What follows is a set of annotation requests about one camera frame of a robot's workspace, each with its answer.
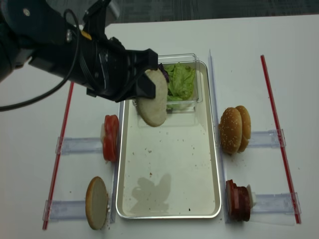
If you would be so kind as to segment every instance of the gray floor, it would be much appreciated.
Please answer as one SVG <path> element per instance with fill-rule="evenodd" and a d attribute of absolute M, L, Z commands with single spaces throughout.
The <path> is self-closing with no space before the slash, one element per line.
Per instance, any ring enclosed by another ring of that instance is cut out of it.
<path fill-rule="evenodd" d="M 96 0 L 47 0 L 59 12 L 66 8 L 82 19 Z M 117 22 L 279 16 L 319 13 L 319 0 L 117 0 Z"/>

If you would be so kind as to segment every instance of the tomato slice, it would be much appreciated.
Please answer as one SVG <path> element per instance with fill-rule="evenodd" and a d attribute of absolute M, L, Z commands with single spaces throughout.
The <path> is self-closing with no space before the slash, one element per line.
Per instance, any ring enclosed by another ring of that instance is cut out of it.
<path fill-rule="evenodd" d="M 116 161 L 116 143 L 119 131 L 119 119 L 116 115 L 105 116 L 104 129 L 106 136 L 103 140 L 103 157 L 111 162 Z"/>

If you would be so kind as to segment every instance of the aluminum tray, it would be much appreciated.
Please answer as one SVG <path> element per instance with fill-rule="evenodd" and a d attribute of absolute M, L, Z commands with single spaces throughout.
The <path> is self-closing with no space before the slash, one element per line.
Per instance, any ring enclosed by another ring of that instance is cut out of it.
<path fill-rule="evenodd" d="M 191 113 L 147 126 L 132 101 L 120 111 L 116 208 L 126 219 L 213 218 L 221 209 L 208 73 L 200 63 L 203 101 Z"/>

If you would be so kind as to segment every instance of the black cable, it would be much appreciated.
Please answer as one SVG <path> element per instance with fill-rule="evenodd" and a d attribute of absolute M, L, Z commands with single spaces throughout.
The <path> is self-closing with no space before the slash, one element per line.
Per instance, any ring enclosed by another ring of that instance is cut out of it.
<path fill-rule="evenodd" d="M 13 104 L 13 105 L 9 105 L 9 106 L 1 106 L 0 107 L 0 112 L 3 112 L 3 111 L 11 111 L 11 110 L 15 110 L 15 109 L 18 109 L 18 108 L 21 108 L 21 107 L 24 107 L 24 106 L 29 106 L 33 103 L 36 103 L 38 101 L 41 101 L 43 100 L 44 98 L 52 95 L 53 93 L 55 93 L 56 91 L 58 91 L 62 86 L 64 86 L 64 84 L 67 82 L 67 80 L 69 79 L 72 71 L 73 71 L 73 68 L 74 68 L 74 65 L 78 59 L 78 55 L 79 55 L 79 45 L 80 45 L 80 27 L 79 27 L 79 22 L 78 22 L 78 19 L 76 18 L 74 12 L 70 9 L 67 9 L 64 11 L 64 20 L 66 21 L 66 15 L 67 13 L 70 13 L 75 21 L 75 25 L 76 25 L 76 28 L 77 28 L 77 34 L 76 34 L 76 49 L 75 49 L 75 54 L 74 54 L 74 58 L 73 58 L 73 62 L 72 62 L 72 65 L 71 65 L 71 68 L 68 72 L 68 74 L 63 78 L 63 80 L 57 85 L 55 86 L 53 89 L 49 90 L 48 92 L 40 95 L 40 96 L 37 96 L 31 100 L 27 100 L 27 101 L 24 101 L 24 102 L 20 102 L 20 103 L 17 103 L 17 104 Z"/>

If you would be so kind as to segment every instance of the red rod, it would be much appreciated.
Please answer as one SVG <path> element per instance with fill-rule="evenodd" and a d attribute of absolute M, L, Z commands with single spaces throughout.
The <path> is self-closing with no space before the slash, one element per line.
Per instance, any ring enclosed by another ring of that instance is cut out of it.
<path fill-rule="evenodd" d="M 62 123 L 60 139 L 64 138 L 66 123 L 68 121 L 69 109 L 70 109 L 70 104 L 71 104 L 73 86 L 74 86 L 74 83 L 71 82 L 68 99 L 66 101 L 66 107 L 65 107 L 65 112 L 64 112 L 64 118 L 63 118 L 63 123 Z M 53 169 L 52 180 L 51 180 L 51 187 L 50 187 L 50 192 L 49 192 L 49 197 L 48 197 L 47 215 L 46 215 L 46 218 L 44 219 L 42 230 L 46 230 L 48 228 L 49 212 L 50 212 L 51 202 L 53 199 L 53 192 L 54 192 L 54 186 L 55 186 L 56 175 L 58 172 L 59 162 L 60 162 L 60 154 L 58 153 L 58 154 L 56 154 L 56 157 L 55 157 L 54 169 Z"/>
<path fill-rule="evenodd" d="M 273 91 L 272 91 L 271 85 L 270 85 L 270 80 L 269 80 L 269 75 L 268 75 L 268 70 L 267 70 L 265 56 L 261 55 L 260 59 L 261 59 L 262 65 L 263 65 L 266 85 L 267 85 L 267 89 L 268 89 L 268 94 L 269 94 L 271 108 L 273 110 L 273 115 L 274 115 L 276 129 L 279 132 L 281 128 L 280 128 L 280 124 L 279 124 L 279 119 L 278 119 L 278 114 L 277 114 L 277 110 L 276 110 L 276 105 L 275 105 Z M 282 142 L 281 134 L 278 134 L 278 140 L 279 140 L 279 142 Z M 287 159 L 287 154 L 286 154 L 286 148 L 285 147 L 281 147 L 280 149 L 281 149 L 281 155 L 282 155 L 283 161 L 284 161 L 284 166 L 285 166 L 285 171 L 286 171 L 289 191 L 290 191 L 290 193 L 295 193 L 293 180 L 292 180 L 291 174 L 290 174 L 290 169 L 289 169 L 289 164 L 288 164 L 288 159 Z M 295 210 L 296 223 L 297 224 L 301 224 L 300 212 L 298 210 L 295 197 L 292 197 L 292 202 L 293 202 L 294 210 Z"/>

